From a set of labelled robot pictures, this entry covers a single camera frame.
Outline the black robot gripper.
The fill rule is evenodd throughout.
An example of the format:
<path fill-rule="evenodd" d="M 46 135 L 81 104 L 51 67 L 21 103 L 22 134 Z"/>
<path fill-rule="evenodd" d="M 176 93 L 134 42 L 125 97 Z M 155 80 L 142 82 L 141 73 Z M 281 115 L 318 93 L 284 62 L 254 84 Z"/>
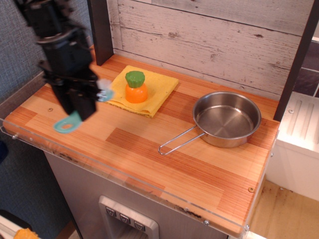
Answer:
<path fill-rule="evenodd" d="M 39 62 L 45 79 L 63 107 L 70 115 L 74 111 L 81 121 L 87 120 L 96 110 L 96 102 L 105 102 L 109 95 L 97 86 L 97 76 L 89 66 L 92 56 L 81 27 L 67 27 L 62 32 L 38 36 L 46 60 Z"/>

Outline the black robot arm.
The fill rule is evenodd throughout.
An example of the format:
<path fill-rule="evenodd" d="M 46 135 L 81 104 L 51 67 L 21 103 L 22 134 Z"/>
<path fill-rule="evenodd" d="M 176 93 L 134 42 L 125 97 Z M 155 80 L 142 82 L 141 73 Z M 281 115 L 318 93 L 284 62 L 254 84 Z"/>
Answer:
<path fill-rule="evenodd" d="M 39 61 L 45 81 L 65 112 L 85 121 L 96 111 L 96 102 L 113 93 L 90 69 L 91 49 L 85 27 L 73 21 L 66 0 L 16 0 L 15 5 L 36 35 L 46 59 Z"/>

